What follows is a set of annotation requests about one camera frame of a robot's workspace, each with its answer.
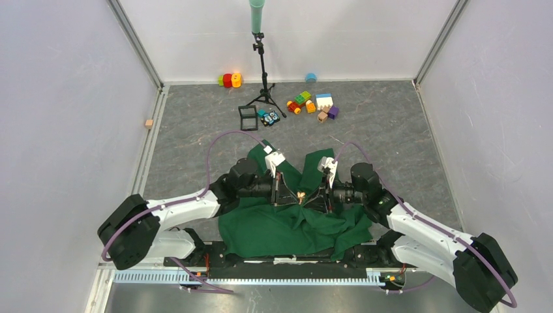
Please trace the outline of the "green cloth garment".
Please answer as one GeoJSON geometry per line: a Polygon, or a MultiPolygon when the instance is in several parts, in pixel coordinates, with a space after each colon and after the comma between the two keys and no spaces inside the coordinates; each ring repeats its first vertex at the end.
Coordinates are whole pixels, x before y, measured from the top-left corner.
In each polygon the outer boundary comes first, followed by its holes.
{"type": "Polygon", "coordinates": [[[372,221],[362,205],[338,204],[330,213],[303,205],[275,207],[265,198],[241,198],[218,218],[229,254],[242,258],[305,255],[332,249],[340,260],[349,248],[372,240],[372,221]]]}

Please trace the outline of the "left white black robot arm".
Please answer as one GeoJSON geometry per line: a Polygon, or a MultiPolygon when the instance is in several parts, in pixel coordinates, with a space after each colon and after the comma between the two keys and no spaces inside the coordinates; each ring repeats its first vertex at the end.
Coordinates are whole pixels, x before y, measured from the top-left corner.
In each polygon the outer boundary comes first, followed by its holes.
{"type": "Polygon", "coordinates": [[[207,188],[184,196],[164,200],[128,196],[98,228],[104,245],[102,257],[118,270],[151,258],[176,257],[188,265],[200,264],[205,257],[201,239],[192,230],[175,231],[173,227],[229,213],[243,198],[263,198],[273,205],[296,204],[297,196],[277,169],[284,161],[282,153],[273,152],[265,157],[267,169],[258,174],[257,162],[242,158],[207,188]]]}

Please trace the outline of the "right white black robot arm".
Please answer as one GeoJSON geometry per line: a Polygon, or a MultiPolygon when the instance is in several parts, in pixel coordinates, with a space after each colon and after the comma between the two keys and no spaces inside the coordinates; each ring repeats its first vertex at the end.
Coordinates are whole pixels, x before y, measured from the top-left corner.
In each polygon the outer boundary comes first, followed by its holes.
{"type": "Polygon", "coordinates": [[[422,269],[450,284],[478,312],[491,312],[504,297],[514,304],[511,289],[518,277],[495,238],[470,235],[422,214],[392,195],[371,164],[354,164],[346,183],[338,180],[337,165],[331,157],[321,159],[321,184],[306,198],[308,208],[329,213],[339,205],[360,205],[372,222],[388,229],[377,242],[381,264],[422,269]]]}

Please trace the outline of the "black brooch tray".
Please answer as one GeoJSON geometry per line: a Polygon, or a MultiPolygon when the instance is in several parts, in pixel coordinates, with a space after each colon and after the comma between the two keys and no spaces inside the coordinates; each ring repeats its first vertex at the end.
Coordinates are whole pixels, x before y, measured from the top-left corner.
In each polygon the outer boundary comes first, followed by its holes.
{"type": "Polygon", "coordinates": [[[240,130],[245,132],[258,130],[258,113],[255,106],[239,106],[240,130]]]}

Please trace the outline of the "teal black toy block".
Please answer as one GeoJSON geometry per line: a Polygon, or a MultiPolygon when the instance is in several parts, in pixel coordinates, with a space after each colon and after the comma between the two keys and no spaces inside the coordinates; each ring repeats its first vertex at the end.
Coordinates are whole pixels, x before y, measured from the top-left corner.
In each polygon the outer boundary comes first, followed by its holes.
{"type": "Polygon", "coordinates": [[[271,127],[275,123],[278,123],[280,121],[279,114],[273,110],[269,110],[268,112],[265,110],[259,110],[257,114],[258,114],[258,117],[260,118],[262,125],[265,127],[271,127]]]}

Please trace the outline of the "tan toy block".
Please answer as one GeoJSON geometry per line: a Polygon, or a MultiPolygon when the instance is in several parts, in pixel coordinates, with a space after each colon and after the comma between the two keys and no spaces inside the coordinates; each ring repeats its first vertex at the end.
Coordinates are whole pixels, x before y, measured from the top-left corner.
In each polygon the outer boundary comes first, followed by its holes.
{"type": "Polygon", "coordinates": [[[328,119],[328,114],[321,111],[319,114],[317,114],[317,119],[320,123],[324,123],[328,119]]]}

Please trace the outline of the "purple toy block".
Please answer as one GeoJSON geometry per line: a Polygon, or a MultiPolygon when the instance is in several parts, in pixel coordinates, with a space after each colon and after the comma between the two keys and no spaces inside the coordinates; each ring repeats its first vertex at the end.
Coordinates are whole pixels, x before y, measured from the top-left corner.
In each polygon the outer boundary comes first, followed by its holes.
{"type": "Polygon", "coordinates": [[[335,120],[339,114],[339,108],[336,106],[331,106],[327,112],[328,118],[335,120]]]}

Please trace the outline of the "green red toy blocks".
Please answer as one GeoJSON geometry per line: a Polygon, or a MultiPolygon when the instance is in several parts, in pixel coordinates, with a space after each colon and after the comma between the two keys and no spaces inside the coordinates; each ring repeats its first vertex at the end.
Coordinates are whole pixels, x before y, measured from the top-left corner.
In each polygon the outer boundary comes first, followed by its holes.
{"type": "Polygon", "coordinates": [[[287,102],[287,110],[296,115],[301,113],[303,107],[305,107],[308,100],[312,98],[312,95],[308,91],[299,93],[293,100],[287,102]]]}

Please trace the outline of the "orange yellow toy block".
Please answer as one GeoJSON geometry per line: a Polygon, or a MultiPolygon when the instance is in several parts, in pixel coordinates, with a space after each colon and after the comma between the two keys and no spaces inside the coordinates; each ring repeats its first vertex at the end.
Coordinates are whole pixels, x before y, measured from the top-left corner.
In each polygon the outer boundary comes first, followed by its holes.
{"type": "Polygon", "coordinates": [[[307,100],[305,102],[305,108],[307,113],[315,113],[316,112],[316,105],[311,100],[307,100]]]}

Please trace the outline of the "white blue toy block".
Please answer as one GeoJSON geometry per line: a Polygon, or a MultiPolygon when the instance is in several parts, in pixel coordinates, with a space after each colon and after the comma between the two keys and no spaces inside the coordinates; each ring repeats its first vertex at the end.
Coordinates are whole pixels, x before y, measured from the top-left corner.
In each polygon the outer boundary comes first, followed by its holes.
{"type": "Polygon", "coordinates": [[[331,93],[322,93],[315,95],[315,103],[317,110],[323,110],[324,108],[332,107],[333,98],[331,93]]]}

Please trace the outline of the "black tripod stand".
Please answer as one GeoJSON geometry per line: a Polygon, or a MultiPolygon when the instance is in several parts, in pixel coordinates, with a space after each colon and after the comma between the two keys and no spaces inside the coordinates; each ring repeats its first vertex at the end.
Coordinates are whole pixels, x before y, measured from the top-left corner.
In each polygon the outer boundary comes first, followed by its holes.
{"type": "Polygon", "coordinates": [[[287,118],[286,113],[280,108],[280,106],[274,101],[274,99],[271,96],[271,91],[275,87],[275,84],[272,83],[271,85],[269,85],[268,80],[267,80],[268,73],[265,69],[265,60],[264,60],[265,49],[264,49],[264,45],[263,45],[263,42],[262,42],[262,40],[264,38],[264,34],[263,33],[253,33],[252,35],[254,37],[254,43],[252,45],[253,50],[255,52],[257,52],[258,55],[260,56],[260,65],[261,65],[261,71],[262,71],[262,73],[261,73],[262,88],[260,89],[260,94],[256,98],[251,100],[249,103],[247,103],[247,106],[252,105],[255,102],[269,104],[269,105],[272,105],[275,108],[277,108],[278,111],[280,112],[280,115],[283,118],[287,118]]]}

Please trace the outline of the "blue toy cup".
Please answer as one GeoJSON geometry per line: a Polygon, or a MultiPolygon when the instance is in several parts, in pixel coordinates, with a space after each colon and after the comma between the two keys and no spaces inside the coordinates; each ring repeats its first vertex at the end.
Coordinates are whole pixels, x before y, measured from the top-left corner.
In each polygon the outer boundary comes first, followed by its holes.
{"type": "Polygon", "coordinates": [[[315,75],[315,73],[309,72],[305,76],[305,82],[306,83],[316,83],[317,80],[318,79],[317,79],[317,76],[315,75]]]}

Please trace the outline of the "red orange green toy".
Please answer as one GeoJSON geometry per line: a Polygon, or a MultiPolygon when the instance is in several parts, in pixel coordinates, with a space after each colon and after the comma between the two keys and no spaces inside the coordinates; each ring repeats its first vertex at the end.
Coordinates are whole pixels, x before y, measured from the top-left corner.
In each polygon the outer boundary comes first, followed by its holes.
{"type": "Polygon", "coordinates": [[[239,88],[243,84],[241,73],[226,73],[218,77],[218,85],[225,88],[239,88]]]}

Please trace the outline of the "teal cylinder on tripod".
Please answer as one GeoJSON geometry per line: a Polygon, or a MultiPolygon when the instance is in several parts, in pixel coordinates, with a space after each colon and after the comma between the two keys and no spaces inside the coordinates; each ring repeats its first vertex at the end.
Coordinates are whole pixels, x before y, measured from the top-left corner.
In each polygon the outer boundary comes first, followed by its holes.
{"type": "Polygon", "coordinates": [[[250,21],[252,34],[261,33],[262,28],[262,12],[265,5],[265,0],[249,0],[250,5],[250,21]]]}

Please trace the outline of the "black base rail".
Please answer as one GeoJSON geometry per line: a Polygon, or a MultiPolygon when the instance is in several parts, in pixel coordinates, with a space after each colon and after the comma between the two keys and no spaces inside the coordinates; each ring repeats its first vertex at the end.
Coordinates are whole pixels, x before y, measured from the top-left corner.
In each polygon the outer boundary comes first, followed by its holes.
{"type": "Polygon", "coordinates": [[[314,254],[251,258],[227,250],[222,241],[204,242],[179,261],[189,271],[201,271],[212,279],[365,278],[367,269],[404,268],[390,251],[375,242],[355,245],[338,260],[331,259],[331,248],[314,254]]]}

